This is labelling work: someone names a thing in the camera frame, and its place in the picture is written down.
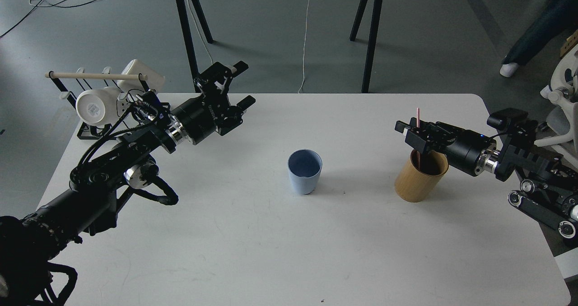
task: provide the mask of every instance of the plastic cup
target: plastic cup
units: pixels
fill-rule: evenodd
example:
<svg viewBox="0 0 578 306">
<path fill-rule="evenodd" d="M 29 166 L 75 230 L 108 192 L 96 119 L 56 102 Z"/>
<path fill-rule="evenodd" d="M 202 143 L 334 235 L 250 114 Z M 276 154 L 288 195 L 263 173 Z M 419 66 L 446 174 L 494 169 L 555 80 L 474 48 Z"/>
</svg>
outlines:
<svg viewBox="0 0 578 306">
<path fill-rule="evenodd" d="M 449 168 L 446 155 L 434 151 L 420 156 L 418 168 L 417 155 L 417 150 L 411 151 L 395 184 L 399 197 L 413 203 L 427 198 Z"/>
<path fill-rule="evenodd" d="M 322 173 L 322 158 L 309 149 L 297 150 L 289 156 L 287 169 L 293 190 L 300 195 L 308 195 L 319 181 Z"/>
</svg>

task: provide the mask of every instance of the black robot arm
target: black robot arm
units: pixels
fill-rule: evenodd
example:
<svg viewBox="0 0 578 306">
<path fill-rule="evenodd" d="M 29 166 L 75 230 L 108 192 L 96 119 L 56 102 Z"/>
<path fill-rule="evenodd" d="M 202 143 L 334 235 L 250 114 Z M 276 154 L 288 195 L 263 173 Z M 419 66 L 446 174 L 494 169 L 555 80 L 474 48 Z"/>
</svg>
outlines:
<svg viewBox="0 0 578 306">
<path fill-rule="evenodd" d="M 562 156 L 537 147 L 537 122 L 518 109 L 492 113 L 487 124 L 497 129 L 503 146 L 496 149 L 493 137 L 442 122 L 397 121 L 396 131 L 420 153 L 431 150 L 446 154 L 448 163 L 477 176 L 483 171 L 506 181 L 514 171 L 520 189 L 508 194 L 508 202 L 534 220 L 557 230 L 565 239 L 576 240 L 578 228 L 578 174 L 562 165 Z"/>
<path fill-rule="evenodd" d="M 225 135 L 238 127 L 244 111 L 255 99 L 247 96 L 231 105 L 227 93 L 231 80 L 246 69 L 242 61 L 234 67 L 213 64 L 196 78 L 200 96 L 171 111 L 153 91 L 138 95 L 121 119 L 70 172 L 69 189 L 21 220 L 0 217 L 0 305 L 63 305 L 74 289 L 76 271 L 49 261 L 69 242 L 81 243 L 81 232 L 93 236 L 116 227 L 118 212 L 132 195 L 165 205 L 176 204 L 177 194 L 158 176 L 159 168 L 150 153 L 159 146 L 172 153 L 184 140 L 196 145 L 211 133 Z M 141 124 L 113 133 L 129 113 L 137 115 Z M 91 159 L 110 139 L 115 139 L 117 145 Z M 143 189 L 150 184 L 165 195 L 153 195 Z M 118 189 L 124 186 L 126 190 L 117 197 Z M 59 294 L 50 286 L 53 272 L 69 277 Z"/>
</svg>

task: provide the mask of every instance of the light blue cup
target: light blue cup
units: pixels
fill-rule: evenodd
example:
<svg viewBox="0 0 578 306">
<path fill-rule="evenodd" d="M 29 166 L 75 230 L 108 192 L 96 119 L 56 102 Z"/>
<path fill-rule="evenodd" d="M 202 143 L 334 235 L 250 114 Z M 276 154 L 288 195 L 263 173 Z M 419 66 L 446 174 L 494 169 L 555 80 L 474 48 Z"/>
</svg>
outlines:
<svg viewBox="0 0 578 306">
<path fill-rule="evenodd" d="M 322 173 L 322 158 L 309 149 L 297 150 L 287 160 L 289 179 L 293 190 L 300 195 L 308 195 L 317 186 Z"/>
</svg>

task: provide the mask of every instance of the pink straw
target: pink straw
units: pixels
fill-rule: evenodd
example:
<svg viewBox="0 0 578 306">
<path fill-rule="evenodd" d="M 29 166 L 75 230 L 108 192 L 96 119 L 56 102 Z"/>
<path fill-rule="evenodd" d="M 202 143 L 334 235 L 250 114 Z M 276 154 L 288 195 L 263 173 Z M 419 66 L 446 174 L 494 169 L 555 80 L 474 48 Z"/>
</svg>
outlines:
<svg viewBox="0 0 578 306">
<path fill-rule="evenodd" d="M 420 108 L 417 108 L 417 122 L 415 123 L 415 125 L 417 126 L 417 131 L 420 130 Z M 419 152 L 417 152 L 417 156 L 416 156 L 416 162 L 417 162 L 417 170 L 421 171 L 421 154 Z"/>
</svg>

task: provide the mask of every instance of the black table leg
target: black table leg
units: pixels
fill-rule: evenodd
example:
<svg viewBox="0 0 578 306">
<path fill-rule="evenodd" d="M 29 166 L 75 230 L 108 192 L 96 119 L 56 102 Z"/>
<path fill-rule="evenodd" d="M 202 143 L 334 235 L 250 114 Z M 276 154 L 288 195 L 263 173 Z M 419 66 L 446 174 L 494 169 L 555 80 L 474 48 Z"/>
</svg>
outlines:
<svg viewBox="0 0 578 306">
<path fill-rule="evenodd" d="M 379 18 L 382 14 L 383 0 L 373 2 L 373 14 L 371 16 L 371 27 L 369 29 L 369 43 L 367 47 L 367 56 L 365 57 L 365 69 L 363 72 L 363 84 L 361 92 L 369 92 L 369 80 L 371 79 L 371 69 L 373 67 L 373 56 L 375 54 L 375 43 L 378 40 Z"/>
<path fill-rule="evenodd" d="M 203 29 L 203 33 L 205 38 L 207 39 L 207 43 L 213 43 L 213 37 L 211 36 L 211 31 L 209 30 L 209 25 L 207 24 L 207 20 L 205 19 L 205 13 L 203 12 L 203 8 L 200 6 L 199 0 L 191 0 L 192 6 L 195 8 L 195 12 L 197 17 L 199 18 L 200 27 Z"/>
<path fill-rule="evenodd" d="M 186 57 L 188 58 L 188 65 L 191 69 L 192 79 L 194 80 L 199 74 L 199 67 L 196 65 L 195 49 L 192 45 L 191 27 L 188 24 L 188 14 L 186 12 L 184 0 L 175 0 L 175 2 L 177 4 L 177 10 L 179 11 L 179 20 L 181 23 L 182 38 L 184 39 L 184 46 L 186 49 Z M 193 86 L 195 86 L 195 92 L 200 93 L 200 90 L 194 82 Z"/>
<path fill-rule="evenodd" d="M 349 41 L 355 41 L 355 37 L 357 37 L 357 31 L 359 30 L 359 24 L 361 24 L 361 18 L 363 18 L 363 13 L 365 12 L 365 6 L 367 6 L 367 0 L 359 1 L 359 7 L 357 7 L 357 14 L 355 15 L 355 20 L 353 21 L 353 28 L 351 28 Z"/>
</svg>

